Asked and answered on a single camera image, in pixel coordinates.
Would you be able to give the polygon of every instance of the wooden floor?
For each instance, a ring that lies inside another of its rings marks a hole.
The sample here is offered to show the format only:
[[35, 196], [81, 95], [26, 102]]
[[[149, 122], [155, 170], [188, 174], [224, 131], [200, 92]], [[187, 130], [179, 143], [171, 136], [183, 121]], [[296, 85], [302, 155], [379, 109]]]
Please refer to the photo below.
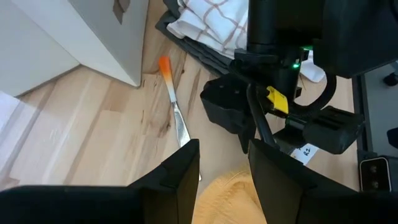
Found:
[[[238, 137], [208, 121], [199, 94], [214, 78], [153, 26], [164, 8], [151, 1], [143, 81], [133, 88], [86, 67], [20, 100], [0, 94], [0, 189], [26, 184], [127, 185], [178, 149], [167, 89], [157, 59], [172, 61], [177, 99], [191, 137], [200, 140], [201, 192], [217, 176], [247, 162]], [[309, 103], [325, 82], [304, 80]], [[353, 111], [351, 82], [339, 79], [331, 104]], [[284, 121], [270, 116], [273, 131]], [[358, 189], [356, 147], [341, 156], [318, 152], [309, 167]]]

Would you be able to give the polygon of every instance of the white towel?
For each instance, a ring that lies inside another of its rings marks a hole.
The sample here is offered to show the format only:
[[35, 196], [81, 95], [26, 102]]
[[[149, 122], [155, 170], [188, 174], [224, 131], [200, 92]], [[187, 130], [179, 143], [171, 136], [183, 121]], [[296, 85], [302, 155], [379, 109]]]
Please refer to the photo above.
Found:
[[[189, 37], [234, 59], [234, 50], [246, 48], [248, 36], [248, 0], [178, 0], [181, 16], [167, 30], [182, 39]], [[309, 80], [319, 82], [325, 73], [313, 64], [312, 57], [300, 71]]]

